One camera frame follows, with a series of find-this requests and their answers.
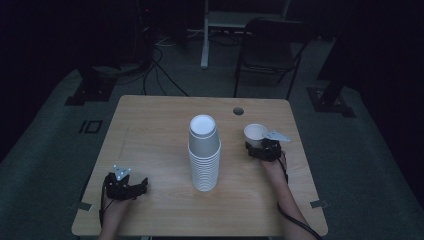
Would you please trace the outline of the person's left hand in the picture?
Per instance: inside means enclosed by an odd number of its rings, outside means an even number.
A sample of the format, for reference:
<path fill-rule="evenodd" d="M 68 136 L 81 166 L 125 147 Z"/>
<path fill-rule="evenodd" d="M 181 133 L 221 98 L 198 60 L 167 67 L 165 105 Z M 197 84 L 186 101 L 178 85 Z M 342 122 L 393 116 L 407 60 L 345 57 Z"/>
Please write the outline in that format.
<path fill-rule="evenodd" d="M 132 203 L 131 200 L 113 200 L 109 198 L 104 199 L 103 203 L 103 224 L 106 226 L 118 225 Z"/>

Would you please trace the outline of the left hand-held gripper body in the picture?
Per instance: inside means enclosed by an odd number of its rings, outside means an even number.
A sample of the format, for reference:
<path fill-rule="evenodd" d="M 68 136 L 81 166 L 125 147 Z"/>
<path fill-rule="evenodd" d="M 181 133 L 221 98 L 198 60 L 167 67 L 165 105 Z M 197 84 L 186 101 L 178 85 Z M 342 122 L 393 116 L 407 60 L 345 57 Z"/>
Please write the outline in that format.
<path fill-rule="evenodd" d="M 128 184 L 131 169 L 117 165 L 113 166 L 113 171 L 109 172 L 104 180 L 106 195 L 113 200 L 129 200 L 131 196 L 131 186 Z"/>

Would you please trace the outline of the person's right hand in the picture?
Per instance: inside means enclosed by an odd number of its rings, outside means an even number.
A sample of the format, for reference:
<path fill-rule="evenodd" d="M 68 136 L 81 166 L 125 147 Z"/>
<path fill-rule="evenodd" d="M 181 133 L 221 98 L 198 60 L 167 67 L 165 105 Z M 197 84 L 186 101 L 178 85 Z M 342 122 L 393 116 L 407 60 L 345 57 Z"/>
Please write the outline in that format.
<path fill-rule="evenodd" d="M 280 158 L 272 162 L 261 160 L 260 164 L 274 187 L 282 187 L 287 184 L 285 153 L 282 153 Z"/>

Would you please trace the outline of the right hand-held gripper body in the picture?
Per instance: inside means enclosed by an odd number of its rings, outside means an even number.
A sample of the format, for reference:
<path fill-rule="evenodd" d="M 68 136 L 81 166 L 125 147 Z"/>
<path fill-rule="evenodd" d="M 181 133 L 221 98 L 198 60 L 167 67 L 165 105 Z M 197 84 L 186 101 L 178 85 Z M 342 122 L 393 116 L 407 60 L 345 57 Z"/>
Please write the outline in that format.
<path fill-rule="evenodd" d="M 263 133 L 262 136 L 262 159 L 270 162 L 279 159 L 282 155 L 280 143 L 289 142 L 290 138 L 277 131 L 269 131 Z"/>

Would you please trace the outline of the black stand base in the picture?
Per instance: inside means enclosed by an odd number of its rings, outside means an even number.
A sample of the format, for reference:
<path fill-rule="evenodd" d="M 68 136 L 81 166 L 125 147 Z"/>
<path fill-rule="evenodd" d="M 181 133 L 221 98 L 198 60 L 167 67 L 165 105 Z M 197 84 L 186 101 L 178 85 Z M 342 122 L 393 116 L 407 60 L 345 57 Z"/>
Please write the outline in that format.
<path fill-rule="evenodd" d="M 81 82 L 75 93 L 69 96 L 66 106 L 83 106 L 86 102 L 108 102 L 114 89 L 116 78 L 101 76 L 91 66 L 78 68 Z"/>
<path fill-rule="evenodd" d="M 332 48 L 319 71 L 319 80 L 328 80 L 325 88 L 308 87 L 307 92 L 314 110 L 322 113 L 339 113 L 347 118 L 355 114 L 341 96 L 346 84 L 341 73 L 345 68 L 344 50 L 340 40 L 345 25 L 348 23 L 357 0 L 322 0 L 318 16 L 319 36 Z"/>

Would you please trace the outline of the stack of white cups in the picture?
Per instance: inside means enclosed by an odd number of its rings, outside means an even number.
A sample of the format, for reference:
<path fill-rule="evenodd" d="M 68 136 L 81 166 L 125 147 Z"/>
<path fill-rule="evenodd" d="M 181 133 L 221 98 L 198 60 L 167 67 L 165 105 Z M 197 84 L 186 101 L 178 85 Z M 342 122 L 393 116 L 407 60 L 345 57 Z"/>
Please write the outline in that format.
<path fill-rule="evenodd" d="M 194 188 L 201 192 L 211 191 L 218 181 L 221 154 L 221 140 L 211 116 L 202 114 L 192 118 L 188 153 Z"/>

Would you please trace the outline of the black folding chair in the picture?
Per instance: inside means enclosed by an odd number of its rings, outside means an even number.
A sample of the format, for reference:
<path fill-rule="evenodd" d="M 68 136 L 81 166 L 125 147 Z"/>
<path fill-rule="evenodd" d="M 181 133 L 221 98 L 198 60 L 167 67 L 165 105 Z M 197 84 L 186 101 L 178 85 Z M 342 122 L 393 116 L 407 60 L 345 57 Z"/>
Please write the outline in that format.
<path fill-rule="evenodd" d="M 250 20 L 242 34 L 235 69 L 233 96 L 238 93 L 242 67 L 251 72 L 280 74 L 281 82 L 292 73 L 285 99 L 288 100 L 297 77 L 302 54 L 314 37 L 313 27 L 302 21 L 270 18 Z"/>

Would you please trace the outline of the white desk frame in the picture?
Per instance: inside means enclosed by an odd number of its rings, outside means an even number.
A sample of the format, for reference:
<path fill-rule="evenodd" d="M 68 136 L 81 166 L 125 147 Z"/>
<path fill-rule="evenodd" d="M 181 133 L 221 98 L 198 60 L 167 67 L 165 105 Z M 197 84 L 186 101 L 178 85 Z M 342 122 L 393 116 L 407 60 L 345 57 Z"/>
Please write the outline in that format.
<path fill-rule="evenodd" d="M 285 19 L 291 0 L 283 0 L 283 7 L 280 13 L 240 13 L 240 12 L 225 12 L 213 11 L 209 9 L 209 0 L 204 1 L 203 13 L 203 46 L 200 67 L 207 69 L 209 66 L 209 35 L 210 27 L 218 28 L 244 28 L 249 20 L 257 17 L 267 17 L 273 19 Z"/>

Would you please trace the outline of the single white paper cup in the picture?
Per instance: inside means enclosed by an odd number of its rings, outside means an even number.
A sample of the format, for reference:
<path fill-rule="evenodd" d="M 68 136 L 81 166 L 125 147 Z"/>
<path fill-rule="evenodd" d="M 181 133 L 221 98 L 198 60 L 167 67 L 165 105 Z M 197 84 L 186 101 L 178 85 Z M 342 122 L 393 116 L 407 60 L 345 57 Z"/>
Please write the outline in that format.
<path fill-rule="evenodd" d="M 261 124 L 249 124 L 244 128 L 245 141 L 255 148 L 262 147 L 264 134 L 268 133 L 268 129 Z"/>

